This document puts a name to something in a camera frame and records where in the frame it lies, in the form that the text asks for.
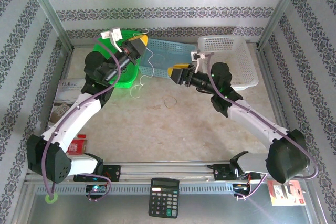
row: patterned wallpaper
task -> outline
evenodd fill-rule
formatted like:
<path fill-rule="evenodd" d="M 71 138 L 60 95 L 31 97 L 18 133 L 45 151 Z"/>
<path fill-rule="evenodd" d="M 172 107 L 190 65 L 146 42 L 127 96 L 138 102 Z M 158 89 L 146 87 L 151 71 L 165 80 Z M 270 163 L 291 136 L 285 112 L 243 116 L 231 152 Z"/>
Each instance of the patterned wallpaper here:
<path fill-rule="evenodd" d="M 67 52 L 37 0 L 0 0 L 0 24 L 0 223 L 10 223 L 26 141 L 46 127 Z"/>
<path fill-rule="evenodd" d="M 335 10 L 335 0 L 291 0 L 264 48 L 288 126 L 304 133 L 318 162 L 328 223 L 336 223 Z"/>
<path fill-rule="evenodd" d="M 256 42 L 279 0 L 50 0 L 71 41 L 113 26 L 173 39 L 238 34 Z"/>

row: blue plastic basket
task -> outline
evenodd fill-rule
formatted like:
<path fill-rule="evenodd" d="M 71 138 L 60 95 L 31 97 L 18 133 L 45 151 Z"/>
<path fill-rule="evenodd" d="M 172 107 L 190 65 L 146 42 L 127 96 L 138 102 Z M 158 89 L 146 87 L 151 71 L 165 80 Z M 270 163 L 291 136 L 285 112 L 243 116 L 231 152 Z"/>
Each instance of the blue plastic basket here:
<path fill-rule="evenodd" d="M 154 76 L 169 79 L 167 69 L 175 64 L 192 63 L 191 51 L 196 50 L 196 46 L 177 42 L 170 42 L 159 39 L 149 39 L 147 47 L 153 51 L 154 56 L 150 62 L 154 67 Z M 148 63 L 151 52 L 146 50 L 141 57 L 139 69 L 142 74 L 151 76 L 152 66 Z"/>

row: beige tile floor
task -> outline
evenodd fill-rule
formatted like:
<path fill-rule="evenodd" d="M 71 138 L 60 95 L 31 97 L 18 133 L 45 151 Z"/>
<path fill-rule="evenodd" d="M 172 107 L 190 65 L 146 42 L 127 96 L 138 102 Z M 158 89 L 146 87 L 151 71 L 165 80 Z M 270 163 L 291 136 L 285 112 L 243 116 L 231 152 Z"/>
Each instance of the beige tile floor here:
<path fill-rule="evenodd" d="M 253 44 L 248 47 L 259 84 L 239 93 L 254 109 L 275 121 Z M 84 59 L 91 50 L 74 50 L 68 78 L 85 76 Z M 115 89 L 105 107 L 82 128 L 80 132 L 88 137 L 87 152 L 105 162 L 229 160 L 241 151 L 266 152 L 246 129 L 214 110 L 210 95 L 169 79 L 143 80 L 146 85 L 138 94 L 140 98 L 131 98 L 129 89 Z M 166 106 L 175 103 L 172 97 L 177 104 L 169 109 Z"/>

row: green basket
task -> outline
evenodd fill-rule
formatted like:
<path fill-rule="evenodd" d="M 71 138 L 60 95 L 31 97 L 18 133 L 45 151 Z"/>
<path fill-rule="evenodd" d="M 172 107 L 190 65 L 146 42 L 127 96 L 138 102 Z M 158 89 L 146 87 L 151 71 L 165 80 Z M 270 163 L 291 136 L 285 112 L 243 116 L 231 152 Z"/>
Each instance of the green basket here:
<path fill-rule="evenodd" d="M 133 38 L 133 34 L 139 33 L 138 31 L 132 31 L 132 30 L 121 30 L 122 39 L 117 41 L 117 45 L 121 46 L 121 44 L 130 39 Z M 112 46 L 110 39 L 98 39 L 99 42 L 103 43 L 105 46 L 107 46 L 113 53 L 117 52 L 117 50 Z M 94 51 L 100 52 L 106 59 L 109 59 L 111 56 L 110 54 L 103 49 L 99 44 L 95 44 L 95 47 L 93 48 Z M 138 75 L 138 69 L 139 69 L 139 60 L 138 64 L 134 65 L 132 63 L 128 64 L 126 66 L 126 69 L 123 71 L 124 73 L 121 74 L 120 79 L 118 83 L 115 85 L 117 88 L 124 88 L 128 89 L 133 85 L 133 82 L 135 81 L 137 75 Z M 113 78 L 110 81 L 110 84 L 114 83 L 116 80 L 116 77 Z"/>

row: calculator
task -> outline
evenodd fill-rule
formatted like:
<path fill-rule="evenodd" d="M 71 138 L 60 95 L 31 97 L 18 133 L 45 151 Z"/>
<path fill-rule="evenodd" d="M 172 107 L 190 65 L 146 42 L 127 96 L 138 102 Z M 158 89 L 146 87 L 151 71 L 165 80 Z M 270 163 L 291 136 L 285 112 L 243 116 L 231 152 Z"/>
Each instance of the calculator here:
<path fill-rule="evenodd" d="M 152 178 L 148 214 L 161 218 L 177 218 L 180 181 Z"/>

